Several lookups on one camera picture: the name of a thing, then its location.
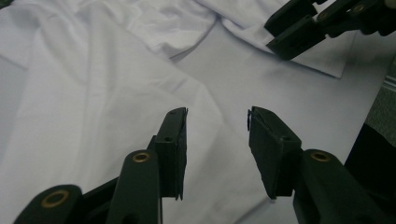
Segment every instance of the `black plastic part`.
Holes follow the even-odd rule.
[[[364,124],[345,167],[396,223],[396,147]]]
[[[81,198],[81,189],[77,186],[61,185],[47,189],[33,198],[14,223],[79,223]]]
[[[348,14],[360,25],[364,35],[377,31],[381,35],[389,35],[396,30],[396,9],[386,7],[384,1],[362,0]]]
[[[269,110],[253,106],[249,115],[249,146],[268,196],[291,196],[303,152],[301,140]]]
[[[320,224],[391,223],[334,155],[321,150],[306,150],[300,168],[306,189],[318,209]],[[311,210],[297,211],[299,223],[312,223],[304,219],[311,218]]]
[[[145,161],[136,161],[134,158],[141,154],[146,155]],[[106,223],[163,223],[158,157],[154,151],[139,150],[125,158]]]
[[[314,20],[306,16],[273,39],[267,47],[281,59],[291,60],[325,38]]]
[[[111,199],[116,189],[118,178],[114,178],[100,187],[85,193],[81,204],[84,224],[105,223]]]
[[[162,197],[180,196],[183,199],[184,173],[187,164],[187,113],[185,107],[168,112],[155,137],[154,150],[159,157]]]
[[[273,36],[278,36],[303,17],[315,16],[317,11],[308,0],[290,0],[274,13],[265,23],[264,28]]]

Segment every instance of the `white table surface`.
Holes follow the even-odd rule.
[[[225,121],[246,139],[253,105],[275,112],[302,139],[303,149],[347,159],[388,71],[394,36],[357,34],[341,79],[299,64],[281,62],[217,24],[177,67],[206,84]],[[292,198],[263,201],[238,223],[297,223]]]

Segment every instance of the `gray floor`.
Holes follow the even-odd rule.
[[[389,77],[396,77],[396,58],[389,69]],[[385,86],[377,95],[366,123],[396,146],[396,89]]]

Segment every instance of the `brass screw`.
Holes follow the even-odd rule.
[[[144,162],[149,160],[149,154],[146,152],[141,152],[132,157],[132,160],[134,162]]]
[[[316,161],[329,161],[330,157],[324,152],[313,152],[311,153],[312,159]]]
[[[41,201],[41,206],[44,208],[53,208],[64,203],[68,197],[69,191],[59,189],[45,197],[43,201]]]

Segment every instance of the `robotic arm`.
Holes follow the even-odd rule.
[[[395,0],[336,0],[318,14],[312,4],[324,2],[290,0],[264,25],[275,37],[267,47],[281,59],[291,60],[326,35],[335,38],[346,31],[361,30],[364,35],[379,32],[385,36],[396,30]]]

